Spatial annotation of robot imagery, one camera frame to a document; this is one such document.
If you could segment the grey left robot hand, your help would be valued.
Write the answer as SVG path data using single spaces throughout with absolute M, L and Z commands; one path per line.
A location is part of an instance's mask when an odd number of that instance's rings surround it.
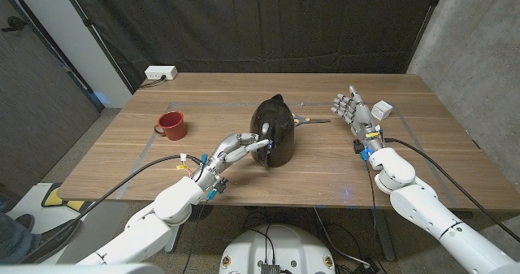
M 194 181 L 202 191 L 207 191 L 233 163 L 247 154 L 268 146 L 270 140 L 260 140 L 256 133 L 233 133 L 224 138 L 206 162 L 194 172 Z

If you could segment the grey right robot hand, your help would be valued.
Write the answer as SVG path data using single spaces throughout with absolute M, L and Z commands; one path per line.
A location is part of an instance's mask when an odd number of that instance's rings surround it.
M 349 86 L 349 95 L 337 95 L 331 111 L 350 126 L 355 138 L 370 152 L 384 148 L 384 140 L 380 129 L 376 128 L 375 118 L 353 85 Z

